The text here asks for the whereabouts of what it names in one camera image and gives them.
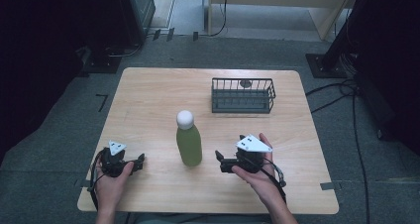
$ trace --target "gray carpet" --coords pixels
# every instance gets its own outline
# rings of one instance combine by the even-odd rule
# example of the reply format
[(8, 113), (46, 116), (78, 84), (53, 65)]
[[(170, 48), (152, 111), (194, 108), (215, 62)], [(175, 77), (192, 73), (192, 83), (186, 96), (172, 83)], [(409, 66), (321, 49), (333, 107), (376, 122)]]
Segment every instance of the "gray carpet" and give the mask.
[[(86, 176), (124, 68), (293, 69), (299, 72), (305, 91), (309, 91), (343, 80), (314, 79), (307, 65), (305, 54), (322, 54), (329, 46), (328, 43), (274, 40), (201, 37), (193, 42), (192, 37), (174, 36), (167, 42), (165, 36), (156, 41), (148, 38), (140, 52), (123, 58), (116, 74), (75, 78), (42, 127), (8, 152), (0, 170), (0, 223), (94, 222), (95, 213), (77, 209), (80, 189), (75, 182)], [(103, 97), (97, 94), (109, 95), (101, 111)], [(315, 109), (340, 95), (337, 88), (329, 88), (309, 96), (308, 103)], [(398, 142), (376, 138), (376, 126), (360, 97), (356, 99), (356, 117), (367, 173), (370, 223), (419, 223), (420, 158)], [(335, 215), (296, 215), (297, 220), (366, 223), (364, 179), (353, 130), (352, 98), (314, 113), (313, 119), (336, 184), (340, 211)], [(117, 223), (124, 223), (125, 216), (119, 213)], [(176, 218), (166, 216), (165, 220), (177, 222)]]

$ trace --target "person's left hand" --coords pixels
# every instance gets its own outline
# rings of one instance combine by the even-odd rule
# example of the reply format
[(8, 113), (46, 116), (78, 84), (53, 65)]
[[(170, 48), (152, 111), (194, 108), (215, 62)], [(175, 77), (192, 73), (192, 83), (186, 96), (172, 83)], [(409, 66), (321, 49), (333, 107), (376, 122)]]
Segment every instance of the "person's left hand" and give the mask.
[(98, 211), (115, 212), (121, 196), (124, 193), (124, 187), (127, 182), (132, 169), (133, 162), (129, 162), (124, 166), (123, 172), (118, 177), (111, 177), (108, 175), (102, 176), (100, 159), (96, 164), (97, 177), (96, 182), (96, 198), (98, 199)]

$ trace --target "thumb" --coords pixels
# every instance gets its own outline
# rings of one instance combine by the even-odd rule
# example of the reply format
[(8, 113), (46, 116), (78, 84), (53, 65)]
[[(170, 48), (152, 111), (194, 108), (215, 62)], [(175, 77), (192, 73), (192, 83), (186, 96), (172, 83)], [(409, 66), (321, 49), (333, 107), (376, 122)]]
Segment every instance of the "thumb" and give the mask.
[(133, 162), (128, 162), (128, 163), (124, 166), (123, 172), (121, 172), (120, 176), (121, 176), (123, 179), (127, 179), (127, 177), (128, 177), (128, 176), (130, 176), (130, 173), (131, 173), (131, 172), (132, 172), (132, 170), (133, 170), (133, 166), (134, 166), (134, 163), (133, 163)]

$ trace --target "green liquid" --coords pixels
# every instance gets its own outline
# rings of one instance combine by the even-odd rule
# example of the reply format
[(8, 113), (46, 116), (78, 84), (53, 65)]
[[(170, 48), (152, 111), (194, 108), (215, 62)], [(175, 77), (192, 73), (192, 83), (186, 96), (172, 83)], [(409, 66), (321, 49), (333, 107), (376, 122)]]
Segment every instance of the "green liquid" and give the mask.
[(188, 130), (178, 128), (176, 131), (176, 142), (183, 163), (189, 167), (195, 167), (201, 163), (201, 137), (195, 125)]

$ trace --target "floor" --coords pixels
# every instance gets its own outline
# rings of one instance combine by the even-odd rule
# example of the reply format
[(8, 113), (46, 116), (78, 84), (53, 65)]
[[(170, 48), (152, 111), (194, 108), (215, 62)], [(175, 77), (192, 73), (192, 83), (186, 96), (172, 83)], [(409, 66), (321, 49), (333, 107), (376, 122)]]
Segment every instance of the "floor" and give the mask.
[[(157, 12), (153, 30), (168, 31), (175, 35), (207, 35), (207, 12), (203, 0), (155, 0)], [(212, 32), (221, 31), (224, 23), (223, 5), (213, 5)], [(344, 10), (325, 41), (333, 42), (346, 21)], [(298, 7), (227, 5), (226, 25), (218, 37), (244, 39), (278, 39), (287, 41), (321, 42), (309, 10)]]

